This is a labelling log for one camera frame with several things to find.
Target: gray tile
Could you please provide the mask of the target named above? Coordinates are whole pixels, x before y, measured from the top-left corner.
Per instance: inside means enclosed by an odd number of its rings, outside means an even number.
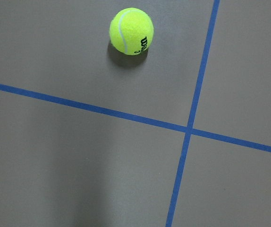
[[[271,153],[193,136],[174,227],[271,227]]]
[[[155,26],[148,55],[109,46],[121,9]],[[0,2],[0,83],[167,122],[186,124],[212,1]]]
[[[182,142],[0,91],[0,227],[163,226]]]
[[[221,2],[195,127],[271,145],[271,2]]]

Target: yellow tennis ball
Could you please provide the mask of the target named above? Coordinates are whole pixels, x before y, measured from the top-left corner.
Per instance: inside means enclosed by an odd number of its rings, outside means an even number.
[[[109,34],[112,45],[118,51],[127,55],[136,55],[150,46],[153,24],[144,11],[127,8],[114,17]]]

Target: floor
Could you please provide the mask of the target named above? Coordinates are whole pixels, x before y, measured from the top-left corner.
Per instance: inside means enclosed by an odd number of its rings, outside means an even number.
[[[25,226],[271,227],[271,1],[0,1],[0,227]]]

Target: wilson logo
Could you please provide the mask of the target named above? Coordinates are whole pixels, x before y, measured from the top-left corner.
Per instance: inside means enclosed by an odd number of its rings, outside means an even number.
[[[141,40],[142,49],[140,51],[135,51],[135,53],[143,52],[147,48],[147,44],[148,44],[147,37],[145,37],[144,39]]]

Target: intersection of blue lines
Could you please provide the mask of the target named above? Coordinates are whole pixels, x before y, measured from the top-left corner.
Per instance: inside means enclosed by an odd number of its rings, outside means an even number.
[[[236,145],[240,145],[240,146],[244,146],[248,148],[254,148],[258,150],[271,152],[271,146],[193,128],[219,4],[220,4],[220,0],[214,0],[212,13],[211,13],[210,21],[209,21],[208,32],[207,32],[204,50],[203,50],[203,56],[202,56],[202,60],[200,64],[200,69],[199,69],[198,78],[197,78],[197,82],[195,86],[195,92],[194,92],[194,97],[193,97],[193,101],[191,105],[191,110],[190,110],[187,126],[158,121],[158,120],[147,118],[147,117],[142,117],[142,116],[138,116],[138,115],[134,115],[130,113],[124,113],[124,112],[111,110],[111,109],[107,109],[107,108],[103,108],[99,106],[89,105],[89,104],[76,102],[69,99],[64,99],[64,98],[60,98],[56,96],[50,96],[47,94],[29,91],[29,90],[12,87],[8,85],[4,85],[4,84],[0,84],[0,91],[9,92],[9,93],[13,93],[13,94],[21,95],[21,96],[27,96],[27,97],[47,101],[47,102],[57,103],[60,105],[66,105],[73,108],[83,109],[83,110],[105,114],[109,116],[114,116],[114,117],[130,120],[134,122],[140,122],[140,123],[144,123],[148,125],[153,125],[153,126],[157,126],[157,127],[161,127],[161,128],[165,128],[169,130],[184,132],[185,133],[184,143],[183,143],[182,152],[181,152],[181,156],[180,156],[180,160],[178,164],[176,179],[175,179],[175,183],[173,187],[173,192],[171,196],[171,201],[170,201],[170,206],[169,206],[169,211],[168,211],[167,221],[166,221],[166,227],[171,227],[176,203],[178,200],[178,192],[179,192],[182,175],[183,175],[183,171],[185,167],[191,135],[196,135],[196,136],[205,137],[205,138],[209,138],[213,140],[219,140],[219,141],[236,144]]]

